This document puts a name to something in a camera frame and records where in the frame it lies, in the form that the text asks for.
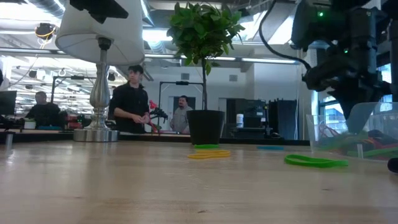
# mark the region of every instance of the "cable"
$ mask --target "cable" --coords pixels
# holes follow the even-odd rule
[[[44,43],[40,46],[40,49],[44,49],[44,47],[48,44],[48,39],[49,37],[47,36],[46,40],[44,41]],[[18,81],[16,81],[15,83],[10,83],[9,87],[12,87],[16,84],[18,84],[23,78],[25,78],[30,70],[33,68],[33,66],[35,65],[35,63],[37,62],[37,60],[39,59],[39,57],[37,56],[37,54],[35,55],[35,60],[33,61],[32,65],[29,67],[29,69],[26,71],[25,75],[23,75],[20,79],[18,79]]]
[[[54,29],[52,29],[52,31],[49,32],[48,34],[39,35],[39,34],[36,33],[36,30],[37,30],[37,27],[36,27],[36,28],[35,28],[35,34],[36,34],[37,37],[46,37],[46,38],[48,38],[49,35],[53,34],[53,33],[55,32],[56,29],[57,29],[57,27],[55,26]]]
[[[305,68],[306,68],[307,70],[311,69],[311,65],[310,65],[309,63],[307,63],[306,61],[304,61],[303,59],[297,58],[297,57],[292,57],[292,56],[289,56],[289,55],[281,54],[281,53],[277,52],[276,50],[272,49],[272,47],[271,47],[271,46],[267,43],[267,41],[265,40],[264,35],[262,34],[262,25],[263,25],[264,21],[267,19],[268,15],[271,13],[271,11],[272,11],[272,9],[274,8],[275,4],[276,4],[276,0],[274,0],[274,1],[272,2],[271,6],[270,6],[270,8],[269,8],[269,10],[268,10],[268,12],[266,13],[266,15],[262,18],[262,20],[261,20],[261,22],[260,22],[259,34],[260,34],[260,38],[261,38],[261,40],[262,40],[262,43],[264,43],[264,45],[267,47],[267,49],[268,49],[271,53],[273,53],[274,55],[280,56],[280,57],[282,57],[282,58],[287,58],[287,59],[290,59],[290,60],[298,61],[298,62],[304,64],[304,66],[305,66]]]

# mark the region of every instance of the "man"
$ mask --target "man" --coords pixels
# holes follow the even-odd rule
[[[38,91],[35,95],[36,105],[30,109],[26,118],[34,118],[36,127],[39,126],[59,126],[60,108],[53,103],[47,102],[47,95],[43,91]]]
[[[149,122],[148,94],[140,84],[144,69],[129,67],[129,81],[113,90],[109,113],[114,116],[116,129],[130,133],[145,133]]]
[[[181,96],[178,99],[178,108],[175,110],[173,119],[170,122],[170,127],[173,129],[173,131],[189,134],[187,111],[191,110],[192,108],[188,106],[188,97]]]

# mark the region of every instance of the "man in black shirt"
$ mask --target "man in black shirt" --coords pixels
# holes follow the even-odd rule
[[[145,133],[149,122],[148,94],[139,83],[144,69],[140,65],[129,67],[129,81],[113,90],[109,113],[114,116],[116,129],[131,133]]]
[[[39,91],[35,95],[36,105],[30,109],[26,118],[34,118],[36,127],[39,126],[59,126],[60,108],[53,103],[47,102],[47,95],[43,91]]]

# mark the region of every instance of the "black shirt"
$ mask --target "black shirt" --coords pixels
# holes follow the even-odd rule
[[[47,103],[44,105],[35,105],[30,109],[26,118],[34,118],[36,121],[36,127],[38,126],[59,126],[60,108],[53,103]]]
[[[127,82],[113,90],[113,97],[109,105],[109,117],[113,117],[114,110],[119,108],[125,112],[144,116],[149,113],[148,94],[142,85],[133,88]],[[116,129],[131,133],[145,133],[144,125],[135,123],[131,118],[115,116]]]

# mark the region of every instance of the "desk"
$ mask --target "desk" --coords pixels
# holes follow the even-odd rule
[[[221,147],[231,158],[187,159],[189,143],[15,144],[0,156],[0,223],[398,223],[385,163],[312,169],[284,164],[286,152]]]

